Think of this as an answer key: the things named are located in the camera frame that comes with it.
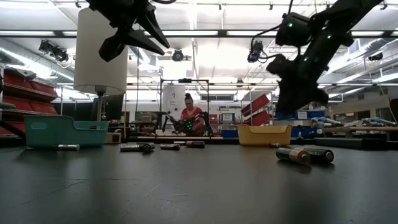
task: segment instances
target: table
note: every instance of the table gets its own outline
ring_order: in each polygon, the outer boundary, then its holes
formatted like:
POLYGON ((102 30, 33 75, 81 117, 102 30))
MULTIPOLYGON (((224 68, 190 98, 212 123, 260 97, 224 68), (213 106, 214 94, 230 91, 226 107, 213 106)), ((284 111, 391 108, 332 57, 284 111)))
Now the table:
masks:
POLYGON ((387 140, 391 139, 391 134, 398 132, 397 127, 334 127, 334 128, 323 128, 324 133, 345 133, 347 138, 352 138, 355 131, 384 131, 387 134, 387 140))
POLYGON ((1 149, 0 223, 398 223, 398 152, 333 152, 305 167, 233 145, 1 149))

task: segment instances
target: dark hair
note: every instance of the dark hair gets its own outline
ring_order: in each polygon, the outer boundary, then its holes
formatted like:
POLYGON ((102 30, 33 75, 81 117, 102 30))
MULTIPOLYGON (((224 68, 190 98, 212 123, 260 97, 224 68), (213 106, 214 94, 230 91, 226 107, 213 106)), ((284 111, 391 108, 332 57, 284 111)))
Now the dark hair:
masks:
POLYGON ((192 100, 193 101, 191 94, 186 93, 185 94, 185 100, 192 100))

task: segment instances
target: lamp shade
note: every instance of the lamp shade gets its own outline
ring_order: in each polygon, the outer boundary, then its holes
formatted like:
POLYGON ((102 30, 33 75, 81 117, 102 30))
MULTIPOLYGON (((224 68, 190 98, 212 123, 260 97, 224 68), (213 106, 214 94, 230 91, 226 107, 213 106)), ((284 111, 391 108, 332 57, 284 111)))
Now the lamp shade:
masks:
POLYGON ((119 95, 126 92, 127 47, 123 52, 105 62, 98 51, 116 29, 97 11, 89 8, 79 12, 74 88, 84 93, 119 95))

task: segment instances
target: yellow plastic bin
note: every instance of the yellow plastic bin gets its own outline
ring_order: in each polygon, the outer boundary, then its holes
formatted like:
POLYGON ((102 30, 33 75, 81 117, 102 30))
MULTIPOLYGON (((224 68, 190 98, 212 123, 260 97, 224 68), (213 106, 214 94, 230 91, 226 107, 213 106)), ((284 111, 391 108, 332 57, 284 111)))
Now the yellow plastic bin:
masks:
POLYGON ((239 143, 242 146, 268 146, 279 143, 290 144, 291 126, 249 126, 238 125, 239 143))

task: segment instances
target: woman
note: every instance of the woman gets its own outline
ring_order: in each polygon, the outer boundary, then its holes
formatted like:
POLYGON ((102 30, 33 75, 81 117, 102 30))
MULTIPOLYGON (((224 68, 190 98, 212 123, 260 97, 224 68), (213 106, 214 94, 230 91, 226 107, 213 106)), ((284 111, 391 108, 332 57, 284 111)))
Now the woman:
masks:
MULTIPOLYGON (((185 119, 191 119, 195 117, 197 114, 201 113, 201 109, 193 106, 193 99, 191 94, 185 94, 185 106, 186 108, 181 112, 181 121, 185 119)), ((203 118, 199 118, 192 125, 192 131, 184 130, 187 136, 201 136, 205 132, 205 120, 203 118)))

